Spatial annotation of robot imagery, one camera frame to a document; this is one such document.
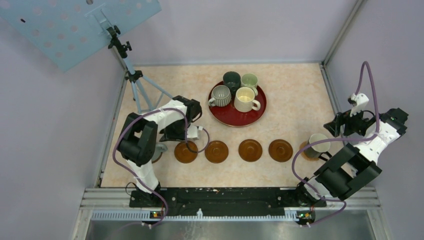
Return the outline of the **light woven coaster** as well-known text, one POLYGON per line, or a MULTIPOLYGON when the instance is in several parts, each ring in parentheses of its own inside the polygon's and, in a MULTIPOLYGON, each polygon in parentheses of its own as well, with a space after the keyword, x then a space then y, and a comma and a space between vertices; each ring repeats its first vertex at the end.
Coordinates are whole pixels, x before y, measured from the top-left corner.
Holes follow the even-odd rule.
MULTIPOLYGON (((308 142, 307 142, 307 141, 302 142, 302 143, 299 145, 299 150, 301 150, 302 148, 304 148, 307 144, 308 144, 308 142)), ((307 161, 309 161, 309 162, 316 162, 316 161, 318 161, 318 160, 319 160, 319 158, 318 158, 318 157, 308 157, 308 156, 306 155, 305 151, 302 151, 302 152, 300 153, 300 155, 301 155, 301 156, 302 156, 305 160, 307 160, 307 161)))

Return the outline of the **striped white grey cup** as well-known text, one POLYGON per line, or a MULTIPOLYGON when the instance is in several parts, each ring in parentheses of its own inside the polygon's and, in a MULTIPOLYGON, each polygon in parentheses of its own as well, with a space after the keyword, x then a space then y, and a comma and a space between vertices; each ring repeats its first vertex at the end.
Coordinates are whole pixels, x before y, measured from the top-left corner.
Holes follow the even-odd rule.
POLYGON ((225 107, 232 99, 230 89, 225 85, 218 85, 211 91, 211 98, 208 100, 210 107, 225 107))

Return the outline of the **grey blue mug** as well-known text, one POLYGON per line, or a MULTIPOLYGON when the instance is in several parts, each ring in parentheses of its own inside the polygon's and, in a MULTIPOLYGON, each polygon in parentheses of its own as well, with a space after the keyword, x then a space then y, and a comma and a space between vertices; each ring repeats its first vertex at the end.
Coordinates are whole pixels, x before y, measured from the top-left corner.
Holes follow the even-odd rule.
POLYGON ((168 150, 168 146, 162 142, 157 142, 155 144, 155 150, 154 153, 157 155, 160 155, 162 153, 165 153, 168 150))

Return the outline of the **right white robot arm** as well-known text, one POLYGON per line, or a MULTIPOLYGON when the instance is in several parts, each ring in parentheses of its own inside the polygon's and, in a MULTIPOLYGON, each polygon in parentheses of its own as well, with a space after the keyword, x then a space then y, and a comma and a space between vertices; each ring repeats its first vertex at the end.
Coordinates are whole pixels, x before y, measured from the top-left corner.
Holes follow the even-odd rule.
POLYGON ((338 112, 331 122, 324 124, 334 137, 353 133, 365 137, 355 145, 347 143, 313 174, 305 178, 293 192, 293 200, 299 206, 311 206, 330 195, 341 201, 351 197, 374 180, 382 170, 377 166, 382 151, 392 142, 402 137, 407 130, 408 114, 400 108, 391 108, 385 113, 364 118, 360 111, 350 115, 350 111, 338 112))

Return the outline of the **black cup white inside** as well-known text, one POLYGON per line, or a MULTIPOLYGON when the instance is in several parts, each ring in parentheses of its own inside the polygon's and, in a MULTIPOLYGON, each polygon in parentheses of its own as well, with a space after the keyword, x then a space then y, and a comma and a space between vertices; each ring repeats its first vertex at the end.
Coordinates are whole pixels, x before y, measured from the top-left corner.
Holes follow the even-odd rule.
MULTIPOLYGON (((313 143, 320 142, 327 139, 328 137, 322 133, 314 133, 307 140, 307 143, 308 143, 307 145, 311 145, 313 143)), ((305 150, 305 154, 310 158, 319 158, 323 153, 328 152, 330 148, 331 148, 330 142, 323 142, 323 143, 309 146, 305 150)))

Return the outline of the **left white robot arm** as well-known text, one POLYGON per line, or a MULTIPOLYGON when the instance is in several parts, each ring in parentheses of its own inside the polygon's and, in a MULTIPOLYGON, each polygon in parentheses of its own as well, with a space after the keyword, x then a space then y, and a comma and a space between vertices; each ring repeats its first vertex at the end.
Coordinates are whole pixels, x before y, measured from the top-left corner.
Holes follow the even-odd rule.
POLYGON ((127 161, 125 167, 136 179, 141 200, 149 207, 160 202, 159 180, 153 170, 153 158, 162 142, 187 142, 199 136, 193 123, 203 114, 199 101, 183 96, 143 115, 130 113, 124 122, 113 152, 127 161))

